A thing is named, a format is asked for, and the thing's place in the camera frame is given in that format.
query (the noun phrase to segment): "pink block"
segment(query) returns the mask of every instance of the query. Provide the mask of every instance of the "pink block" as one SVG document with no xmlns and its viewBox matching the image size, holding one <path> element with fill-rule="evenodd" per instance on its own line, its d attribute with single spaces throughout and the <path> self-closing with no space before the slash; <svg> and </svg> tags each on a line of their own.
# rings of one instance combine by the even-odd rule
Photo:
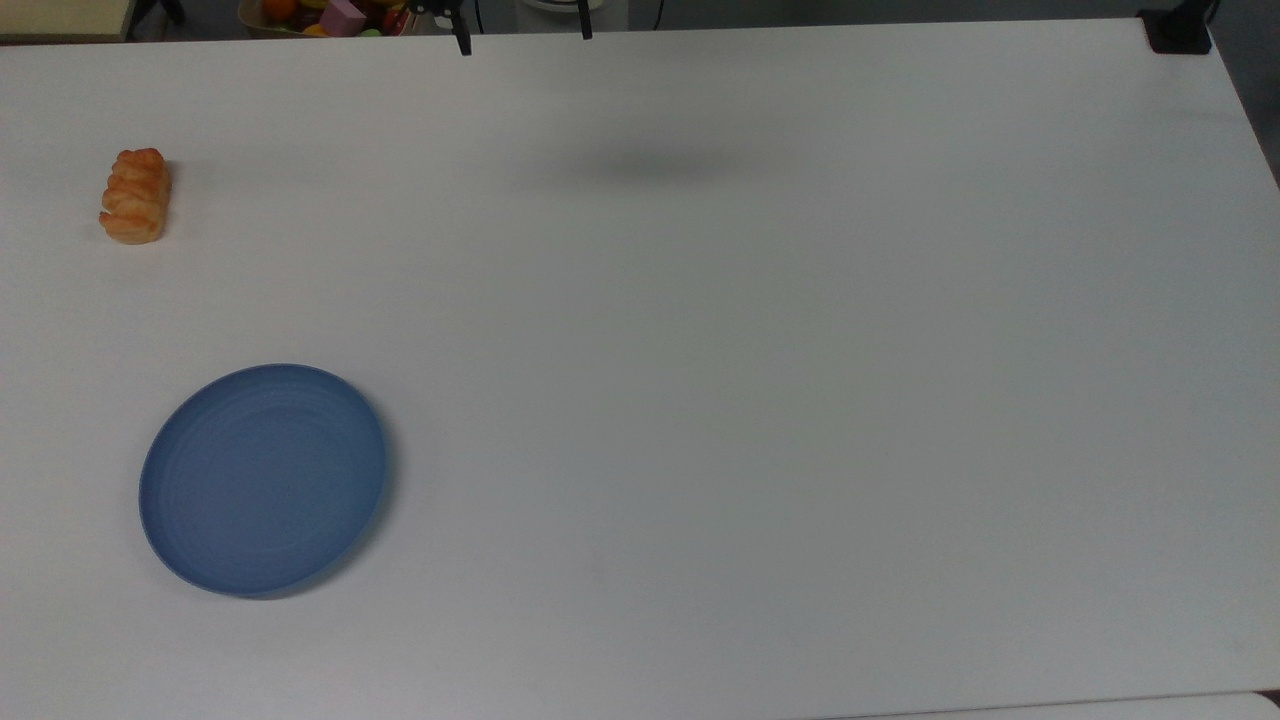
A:
<svg viewBox="0 0 1280 720">
<path fill-rule="evenodd" d="M 320 27 L 332 37 L 351 37 L 365 29 L 365 14 L 351 0 L 329 0 L 320 14 Z"/>
</svg>

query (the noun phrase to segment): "orange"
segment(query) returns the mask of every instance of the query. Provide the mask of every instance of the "orange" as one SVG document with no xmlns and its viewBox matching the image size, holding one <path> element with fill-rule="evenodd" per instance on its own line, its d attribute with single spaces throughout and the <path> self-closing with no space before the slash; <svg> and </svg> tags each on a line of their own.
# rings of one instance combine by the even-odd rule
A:
<svg viewBox="0 0 1280 720">
<path fill-rule="evenodd" d="M 273 23 L 287 23 L 298 12 L 298 0 L 262 0 L 262 14 Z"/>
</svg>

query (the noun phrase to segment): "white table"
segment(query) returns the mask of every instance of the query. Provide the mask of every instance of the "white table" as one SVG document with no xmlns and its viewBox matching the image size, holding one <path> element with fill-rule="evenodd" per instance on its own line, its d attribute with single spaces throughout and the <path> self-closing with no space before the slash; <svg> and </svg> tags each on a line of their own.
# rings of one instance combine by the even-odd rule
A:
<svg viewBox="0 0 1280 720">
<path fill-rule="evenodd" d="M 1222 694 L 897 715 L 901 720 L 1276 720 L 1280 710 L 1256 694 Z"/>
<path fill-rule="evenodd" d="M 1137 20 L 13 47 L 0 97 L 0 716 L 1280 687 L 1280 193 L 1217 55 Z M 123 247 L 96 204 L 141 146 L 172 227 Z M 137 474 L 271 361 L 360 387 L 397 473 L 348 566 L 250 602 L 155 559 Z"/>
</svg>

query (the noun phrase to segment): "pastry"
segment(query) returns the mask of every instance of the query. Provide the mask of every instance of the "pastry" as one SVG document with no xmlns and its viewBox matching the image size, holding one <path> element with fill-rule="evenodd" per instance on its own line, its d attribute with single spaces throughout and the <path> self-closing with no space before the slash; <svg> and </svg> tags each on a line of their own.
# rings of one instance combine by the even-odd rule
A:
<svg viewBox="0 0 1280 720">
<path fill-rule="evenodd" d="M 106 234 L 125 245 L 151 242 L 164 232 L 169 211 L 169 168 L 154 147 L 125 150 L 115 158 L 99 213 Z"/>
</svg>

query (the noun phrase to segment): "blue plate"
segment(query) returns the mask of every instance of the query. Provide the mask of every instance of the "blue plate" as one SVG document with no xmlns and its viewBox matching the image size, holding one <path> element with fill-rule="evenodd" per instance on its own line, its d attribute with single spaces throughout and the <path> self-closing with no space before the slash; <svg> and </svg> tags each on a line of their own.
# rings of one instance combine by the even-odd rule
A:
<svg viewBox="0 0 1280 720">
<path fill-rule="evenodd" d="M 147 541 L 207 591 L 275 594 L 324 573 L 372 520 L 387 442 L 342 378 L 262 365 L 215 380 L 160 429 L 142 466 Z"/>
</svg>

